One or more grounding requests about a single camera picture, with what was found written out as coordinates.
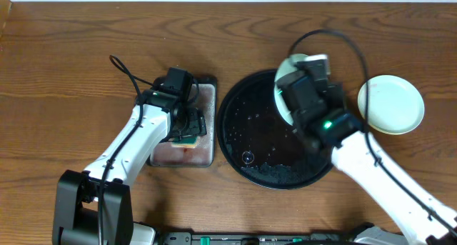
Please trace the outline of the black round serving tray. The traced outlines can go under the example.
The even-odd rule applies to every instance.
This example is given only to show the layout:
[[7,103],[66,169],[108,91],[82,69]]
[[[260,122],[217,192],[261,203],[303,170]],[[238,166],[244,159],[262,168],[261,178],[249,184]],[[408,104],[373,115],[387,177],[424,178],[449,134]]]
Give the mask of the black round serving tray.
[[270,189],[309,186],[333,168],[330,155],[309,154],[277,112],[275,69],[258,71],[234,85],[216,121],[219,146],[230,165],[249,181]]

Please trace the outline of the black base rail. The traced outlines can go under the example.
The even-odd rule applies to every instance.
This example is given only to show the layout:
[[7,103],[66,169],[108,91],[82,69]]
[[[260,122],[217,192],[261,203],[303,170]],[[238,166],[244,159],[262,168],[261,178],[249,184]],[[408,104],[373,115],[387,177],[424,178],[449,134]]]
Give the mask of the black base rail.
[[280,244],[354,244],[339,234],[195,234],[164,232],[153,245],[280,245]]

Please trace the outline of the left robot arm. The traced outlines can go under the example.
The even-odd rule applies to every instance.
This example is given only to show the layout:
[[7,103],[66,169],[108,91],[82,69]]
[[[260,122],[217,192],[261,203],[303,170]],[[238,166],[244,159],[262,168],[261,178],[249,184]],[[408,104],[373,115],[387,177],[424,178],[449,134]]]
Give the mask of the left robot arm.
[[154,149],[169,139],[212,136],[216,94],[197,97],[145,90],[131,118],[100,157],[84,171],[67,170],[59,179],[53,244],[152,244],[156,232],[134,222],[130,187]]

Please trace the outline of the black rectangular soapy tray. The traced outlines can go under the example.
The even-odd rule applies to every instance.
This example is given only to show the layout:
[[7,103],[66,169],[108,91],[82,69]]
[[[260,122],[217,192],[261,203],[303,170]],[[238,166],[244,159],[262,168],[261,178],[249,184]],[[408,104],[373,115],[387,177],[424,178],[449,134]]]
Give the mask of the black rectangular soapy tray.
[[146,161],[149,166],[207,167],[214,160],[214,139],[216,122],[217,79],[215,76],[198,76],[199,95],[192,104],[203,111],[207,134],[198,136],[195,148],[172,147],[169,140],[160,143]]

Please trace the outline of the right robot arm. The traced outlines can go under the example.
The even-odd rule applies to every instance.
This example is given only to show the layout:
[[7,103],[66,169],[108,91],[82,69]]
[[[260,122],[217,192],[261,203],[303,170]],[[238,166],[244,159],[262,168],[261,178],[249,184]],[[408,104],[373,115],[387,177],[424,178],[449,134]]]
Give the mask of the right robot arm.
[[371,81],[359,91],[359,119],[347,109],[341,85],[329,76],[325,54],[285,59],[274,79],[281,117],[312,154],[329,153],[331,164],[371,196],[409,244],[455,244],[456,210],[419,185],[369,131],[375,101]]

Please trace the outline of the green yellow sponge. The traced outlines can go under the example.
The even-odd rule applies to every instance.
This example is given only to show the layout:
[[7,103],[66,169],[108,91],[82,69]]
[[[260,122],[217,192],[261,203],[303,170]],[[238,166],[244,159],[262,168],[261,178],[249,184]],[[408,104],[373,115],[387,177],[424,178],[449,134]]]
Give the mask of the green yellow sponge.
[[192,149],[198,144],[199,138],[197,136],[189,136],[181,139],[176,139],[171,142],[172,147]]

